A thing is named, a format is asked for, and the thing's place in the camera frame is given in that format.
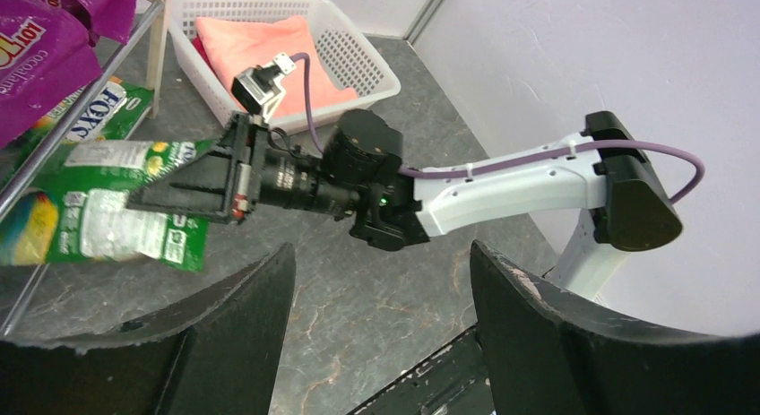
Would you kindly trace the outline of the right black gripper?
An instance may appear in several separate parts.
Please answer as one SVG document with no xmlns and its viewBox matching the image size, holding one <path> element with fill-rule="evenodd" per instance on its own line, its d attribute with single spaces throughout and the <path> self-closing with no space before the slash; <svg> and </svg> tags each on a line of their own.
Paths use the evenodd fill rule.
<svg viewBox="0 0 760 415">
<path fill-rule="evenodd" d="M 360 195 L 279 128 L 235 112 L 222 141 L 174 143 L 167 167 L 130 191 L 125 207 L 241 222 L 259 203 L 342 220 L 358 210 Z"/>
</svg>

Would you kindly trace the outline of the purple candy bag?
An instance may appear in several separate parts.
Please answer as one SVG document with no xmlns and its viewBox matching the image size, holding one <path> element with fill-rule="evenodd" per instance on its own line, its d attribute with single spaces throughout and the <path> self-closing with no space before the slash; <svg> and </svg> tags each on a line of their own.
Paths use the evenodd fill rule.
<svg viewBox="0 0 760 415">
<path fill-rule="evenodd" d="M 42 0 L 74 16 L 90 33 L 91 43 L 99 38 L 126 44 L 131 37 L 137 0 Z"/>
<path fill-rule="evenodd" d="M 1 0 L 1 145 L 6 146 L 101 67 L 89 32 L 42 0 Z"/>
</svg>

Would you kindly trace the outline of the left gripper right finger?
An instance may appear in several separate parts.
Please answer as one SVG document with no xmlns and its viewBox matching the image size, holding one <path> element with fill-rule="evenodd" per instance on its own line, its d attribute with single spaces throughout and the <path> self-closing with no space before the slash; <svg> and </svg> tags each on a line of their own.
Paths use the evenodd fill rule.
<svg viewBox="0 0 760 415">
<path fill-rule="evenodd" d="M 759 337 L 634 318 L 473 241 L 480 346 L 500 414 L 756 414 Z"/>
</svg>

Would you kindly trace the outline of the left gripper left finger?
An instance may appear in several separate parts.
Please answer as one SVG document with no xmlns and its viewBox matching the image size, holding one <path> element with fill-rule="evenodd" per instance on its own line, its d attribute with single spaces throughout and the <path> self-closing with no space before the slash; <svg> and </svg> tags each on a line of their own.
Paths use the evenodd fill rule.
<svg viewBox="0 0 760 415">
<path fill-rule="evenodd" d="M 1 343 L 4 414 L 265 414 L 295 289 L 291 244 L 161 310 Z"/>
</svg>

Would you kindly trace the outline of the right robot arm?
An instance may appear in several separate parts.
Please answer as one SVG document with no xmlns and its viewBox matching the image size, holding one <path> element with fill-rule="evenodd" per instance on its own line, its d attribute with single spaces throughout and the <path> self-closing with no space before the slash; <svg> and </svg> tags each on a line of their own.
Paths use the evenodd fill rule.
<svg viewBox="0 0 760 415">
<path fill-rule="evenodd" d="M 549 279 L 594 298 L 632 253 L 680 236 L 675 198 L 649 153 L 609 111 L 556 143 L 449 169 L 402 167 L 402 134 L 368 110 L 338 120 L 321 156 L 276 143 L 241 113 L 206 151 L 129 191 L 131 210 L 241 222 L 258 204 L 353 219 L 350 234 L 384 251 L 419 245 L 483 221 L 576 209 L 578 221 Z"/>
</svg>

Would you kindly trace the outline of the green candy bag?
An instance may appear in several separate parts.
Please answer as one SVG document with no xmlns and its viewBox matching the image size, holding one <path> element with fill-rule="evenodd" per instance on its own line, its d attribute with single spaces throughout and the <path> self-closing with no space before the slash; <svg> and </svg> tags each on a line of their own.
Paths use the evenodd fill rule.
<svg viewBox="0 0 760 415">
<path fill-rule="evenodd" d="M 149 257 L 203 268 L 208 222 L 129 210 L 129 192 L 166 176 L 209 140 L 102 140 L 60 146 L 1 222 L 1 264 L 22 266 Z"/>
<path fill-rule="evenodd" d="M 11 177 L 39 143 L 66 116 L 82 95 L 79 89 L 59 102 L 24 134 L 1 150 L 1 179 Z M 68 130 L 63 144 L 101 140 L 124 140 L 151 110 L 155 91 L 110 77 L 101 91 L 88 101 Z"/>
</svg>

